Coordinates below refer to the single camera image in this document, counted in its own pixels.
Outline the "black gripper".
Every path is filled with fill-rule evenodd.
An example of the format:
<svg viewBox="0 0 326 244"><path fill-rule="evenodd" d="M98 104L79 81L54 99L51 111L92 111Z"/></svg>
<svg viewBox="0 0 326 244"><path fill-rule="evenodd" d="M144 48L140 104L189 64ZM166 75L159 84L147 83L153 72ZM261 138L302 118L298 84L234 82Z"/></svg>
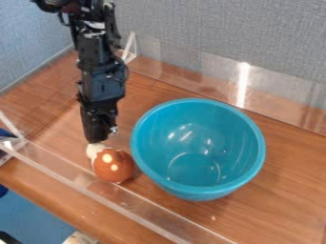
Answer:
<svg viewBox="0 0 326 244"><path fill-rule="evenodd" d="M107 140L119 131L118 102L124 98L127 66L123 61L114 61L98 66L87 65L79 61L76 67L82 71L82 78L78 82L78 101L83 131L88 142L96 143L99 141L99 127L94 114L100 114L102 140Z"/></svg>

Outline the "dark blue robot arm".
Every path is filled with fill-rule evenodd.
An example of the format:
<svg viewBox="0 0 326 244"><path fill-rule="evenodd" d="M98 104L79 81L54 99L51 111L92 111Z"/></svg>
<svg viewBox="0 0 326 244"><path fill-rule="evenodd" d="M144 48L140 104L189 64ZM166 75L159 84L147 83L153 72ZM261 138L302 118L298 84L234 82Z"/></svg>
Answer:
<svg viewBox="0 0 326 244"><path fill-rule="evenodd" d="M115 16L115 3L110 0L31 0L40 10L56 13L60 23L70 27L78 51L76 67L82 72L78 101L83 131L94 144L118 132L118 103L124 98L128 67L116 55L122 47Z"/></svg>

